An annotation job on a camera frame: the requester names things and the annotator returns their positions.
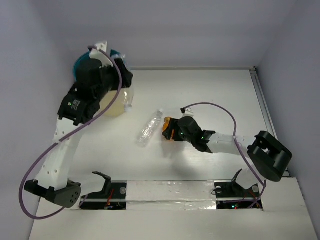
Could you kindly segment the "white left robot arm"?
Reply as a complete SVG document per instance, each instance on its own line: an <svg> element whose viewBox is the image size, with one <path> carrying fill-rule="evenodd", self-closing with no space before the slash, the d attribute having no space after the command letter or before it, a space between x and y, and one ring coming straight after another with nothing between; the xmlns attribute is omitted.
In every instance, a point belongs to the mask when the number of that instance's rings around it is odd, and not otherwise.
<svg viewBox="0 0 320 240"><path fill-rule="evenodd" d="M133 74L120 57L113 57L111 64L87 57L77 65L75 78L59 107L53 144L40 156L45 162L34 179L24 179L20 185L20 202L26 191L63 209L78 203L85 188L69 177L69 171L80 140L121 90L131 87Z"/></svg>

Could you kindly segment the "clear unlabelled plastic bottle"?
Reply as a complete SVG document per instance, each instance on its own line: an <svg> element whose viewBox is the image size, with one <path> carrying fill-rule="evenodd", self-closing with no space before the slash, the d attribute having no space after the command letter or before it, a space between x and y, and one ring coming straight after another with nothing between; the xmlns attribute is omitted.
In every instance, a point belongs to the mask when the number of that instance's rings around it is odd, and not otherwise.
<svg viewBox="0 0 320 240"><path fill-rule="evenodd" d="M122 59L124 64L127 67L126 56L124 54L118 53L118 54L114 55L115 62L116 62L116 59ZM124 111L128 112L132 108L133 99L134 99L133 81L132 81L131 87L121 88L121 92L123 93Z"/></svg>

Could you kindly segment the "clear bottle white cap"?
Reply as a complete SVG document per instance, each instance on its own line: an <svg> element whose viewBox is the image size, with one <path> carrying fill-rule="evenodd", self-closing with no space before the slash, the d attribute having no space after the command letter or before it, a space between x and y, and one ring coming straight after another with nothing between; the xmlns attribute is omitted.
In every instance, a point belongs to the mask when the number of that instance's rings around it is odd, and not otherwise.
<svg viewBox="0 0 320 240"><path fill-rule="evenodd" d="M151 140L152 136L158 129L160 122L163 118L163 109L157 109L144 125L136 138L136 142L139 146L145 147Z"/></svg>

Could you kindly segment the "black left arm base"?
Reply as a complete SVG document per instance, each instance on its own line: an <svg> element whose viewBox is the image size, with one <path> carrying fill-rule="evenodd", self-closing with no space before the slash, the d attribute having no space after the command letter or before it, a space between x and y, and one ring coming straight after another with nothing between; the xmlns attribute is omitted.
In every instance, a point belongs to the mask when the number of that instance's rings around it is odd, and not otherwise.
<svg viewBox="0 0 320 240"><path fill-rule="evenodd" d="M104 179L100 191L91 192L81 198L79 208L81 210L126 210L127 209L127 181L113 181L110 176L93 171L94 175Z"/></svg>

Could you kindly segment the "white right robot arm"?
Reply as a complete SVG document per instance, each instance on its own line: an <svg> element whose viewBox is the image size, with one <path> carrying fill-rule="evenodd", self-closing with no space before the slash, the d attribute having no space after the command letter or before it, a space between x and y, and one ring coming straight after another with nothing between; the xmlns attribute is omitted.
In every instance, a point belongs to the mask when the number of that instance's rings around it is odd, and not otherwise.
<svg viewBox="0 0 320 240"><path fill-rule="evenodd" d="M258 183L279 182L293 157L291 151L267 131L260 131L254 137L226 135L201 129L191 116L166 117L162 135L167 141L188 142L202 153L243 157L247 168L239 170L230 183L235 196L242 196Z"/></svg>

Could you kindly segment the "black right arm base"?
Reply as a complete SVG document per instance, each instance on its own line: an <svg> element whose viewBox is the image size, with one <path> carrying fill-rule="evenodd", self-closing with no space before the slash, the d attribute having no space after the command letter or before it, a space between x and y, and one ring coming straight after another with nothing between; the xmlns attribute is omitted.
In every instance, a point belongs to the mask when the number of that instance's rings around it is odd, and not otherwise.
<svg viewBox="0 0 320 240"><path fill-rule="evenodd" d="M258 184L243 188L236 182L241 172L242 169L238 170L230 181L214 183L211 195L216 197L216 208L218 210L262 209L261 200L251 206L260 195Z"/></svg>

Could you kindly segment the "small orange juice bottle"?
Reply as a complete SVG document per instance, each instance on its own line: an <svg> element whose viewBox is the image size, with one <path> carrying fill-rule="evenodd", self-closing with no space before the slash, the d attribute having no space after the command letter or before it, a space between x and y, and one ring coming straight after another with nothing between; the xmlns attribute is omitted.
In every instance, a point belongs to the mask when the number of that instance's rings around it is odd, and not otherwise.
<svg viewBox="0 0 320 240"><path fill-rule="evenodd" d="M167 116L164 118L164 124L162 126L162 136L167 141L172 141L174 137L175 130L173 124L171 124L172 118Z"/></svg>

